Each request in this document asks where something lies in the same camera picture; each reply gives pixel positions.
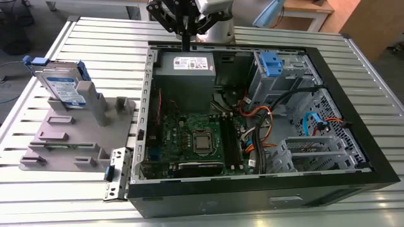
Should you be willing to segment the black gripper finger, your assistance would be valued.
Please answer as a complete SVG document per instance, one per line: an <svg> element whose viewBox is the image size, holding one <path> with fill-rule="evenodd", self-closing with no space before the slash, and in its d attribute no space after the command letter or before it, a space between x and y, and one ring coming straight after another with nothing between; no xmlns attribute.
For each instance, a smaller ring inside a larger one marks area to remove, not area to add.
<svg viewBox="0 0 404 227"><path fill-rule="evenodd" d="M170 33L182 40L182 50L187 51L187 31L182 15L171 16L163 9L163 1L149 1L147 11Z"/></svg>
<svg viewBox="0 0 404 227"><path fill-rule="evenodd" d="M209 14L203 18L189 16L187 21L187 51L191 50L191 42L203 43L230 42L230 14L221 11Z"/></svg>

